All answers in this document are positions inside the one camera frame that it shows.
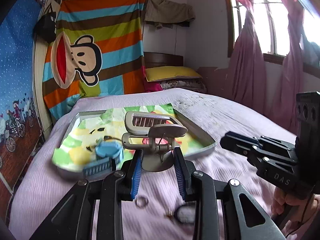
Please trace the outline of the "right hand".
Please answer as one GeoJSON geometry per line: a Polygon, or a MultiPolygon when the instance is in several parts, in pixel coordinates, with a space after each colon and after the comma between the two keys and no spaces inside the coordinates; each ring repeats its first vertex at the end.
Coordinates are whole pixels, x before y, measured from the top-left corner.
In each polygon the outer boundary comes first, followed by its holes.
{"type": "Polygon", "coordinates": [[[292,214],[290,220],[292,222],[306,223],[317,212],[319,206],[319,194],[313,194],[309,200],[307,197],[300,200],[291,194],[286,194],[279,188],[274,189],[271,211],[273,215],[280,215],[284,211],[284,204],[297,206],[298,209],[292,214]]]}

